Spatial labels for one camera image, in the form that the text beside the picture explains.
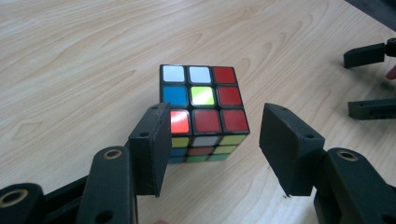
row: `screw hole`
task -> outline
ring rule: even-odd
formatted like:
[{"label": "screw hole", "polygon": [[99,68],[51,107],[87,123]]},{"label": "screw hole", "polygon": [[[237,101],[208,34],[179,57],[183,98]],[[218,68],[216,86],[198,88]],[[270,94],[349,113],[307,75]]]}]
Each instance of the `screw hole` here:
[{"label": "screw hole", "polygon": [[307,138],[309,138],[309,139],[312,139],[312,138],[314,138],[315,136],[314,136],[313,134],[308,133],[308,134],[305,135],[305,137],[307,137]]},{"label": "screw hole", "polygon": [[95,222],[96,223],[107,223],[108,221],[111,220],[111,218],[113,218],[113,212],[112,211],[105,211],[105,212],[99,213],[96,216]]},{"label": "screw hole", "polygon": [[113,160],[119,157],[122,154],[122,151],[119,149],[110,149],[109,151],[105,152],[103,158],[106,160]]},{"label": "screw hole", "polygon": [[10,207],[22,201],[28,195],[27,189],[14,189],[0,197],[0,207]]},{"label": "screw hole", "polygon": [[355,154],[347,152],[347,151],[343,151],[343,150],[337,151],[337,155],[346,161],[357,161],[358,160],[358,157],[355,156]]}]

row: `wooden table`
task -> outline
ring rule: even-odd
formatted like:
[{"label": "wooden table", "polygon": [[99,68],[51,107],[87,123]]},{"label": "wooden table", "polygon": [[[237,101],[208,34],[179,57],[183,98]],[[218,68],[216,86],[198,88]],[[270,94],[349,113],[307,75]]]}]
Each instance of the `wooden table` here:
[{"label": "wooden table", "polygon": [[289,108],[325,149],[358,151],[395,186],[396,120],[351,119],[347,102],[394,98],[396,61],[343,67],[347,50],[395,35],[342,0],[2,1],[0,189],[48,193],[86,175],[159,102],[161,63],[226,65],[251,135],[227,161],[169,165],[161,197],[138,198],[140,222],[317,223],[313,197],[287,198],[262,155],[263,105]]}]

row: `cube face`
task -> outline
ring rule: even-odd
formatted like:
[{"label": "cube face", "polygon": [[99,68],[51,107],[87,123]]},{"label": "cube face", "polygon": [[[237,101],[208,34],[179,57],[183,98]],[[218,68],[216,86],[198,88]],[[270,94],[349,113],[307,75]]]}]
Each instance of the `cube face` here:
[{"label": "cube face", "polygon": [[224,161],[250,133],[232,67],[163,64],[160,101],[171,104],[169,163]]}]

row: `black mechanical part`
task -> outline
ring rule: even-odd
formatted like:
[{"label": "black mechanical part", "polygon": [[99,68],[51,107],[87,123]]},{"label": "black mechanical part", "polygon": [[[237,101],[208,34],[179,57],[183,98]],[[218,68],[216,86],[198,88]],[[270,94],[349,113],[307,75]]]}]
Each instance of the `black mechanical part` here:
[{"label": "black mechanical part", "polygon": [[40,186],[26,183],[0,190],[0,223],[36,224],[41,223],[45,215],[45,200]]},{"label": "black mechanical part", "polygon": [[[348,51],[344,54],[344,67],[381,63],[385,60],[385,54],[389,57],[396,57],[396,38],[389,39],[387,45],[376,44]],[[353,119],[395,119],[396,100],[348,102],[348,110],[349,116]]]},{"label": "black mechanical part", "polygon": [[[265,104],[260,147],[283,190],[287,194],[301,196],[306,194],[294,189],[304,186],[306,193],[315,187],[314,205],[321,224],[396,223],[394,187],[388,185],[361,154],[345,148],[326,152],[318,148],[317,141],[301,137],[310,129],[305,126],[306,123],[285,107]],[[312,136],[320,139],[323,146],[324,138],[316,132]],[[313,172],[302,172],[299,166],[294,165],[304,166],[303,163]],[[303,183],[285,184],[303,175],[309,176]]]},{"label": "black mechanical part", "polygon": [[324,138],[287,108],[265,104],[260,147],[287,195],[311,194],[313,162],[323,146]]},{"label": "black mechanical part", "polygon": [[132,152],[137,195],[160,196],[172,147],[170,105],[148,109],[126,144]]},{"label": "black mechanical part", "polygon": [[137,223],[133,168],[127,147],[108,147],[93,158],[77,224]]},{"label": "black mechanical part", "polygon": [[382,63],[385,61],[385,55],[396,57],[396,38],[389,39],[387,45],[382,43],[347,51],[344,54],[344,67]]},{"label": "black mechanical part", "polygon": [[171,138],[169,103],[154,105],[125,147],[96,154],[88,176],[45,196],[36,184],[1,189],[0,223],[137,223],[135,196],[159,196]]},{"label": "black mechanical part", "polygon": [[396,31],[396,1],[394,0],[346,0],[367,15]]},{"label": "black mechanical part", "polygon": [[84,176],[60,189],[47,194],[46,224],[75,223],[78,207],[88,176]]},{"label": "black mechanical part", "polygon": [[348,102],[353,119],[396,119],[396,99]]}]

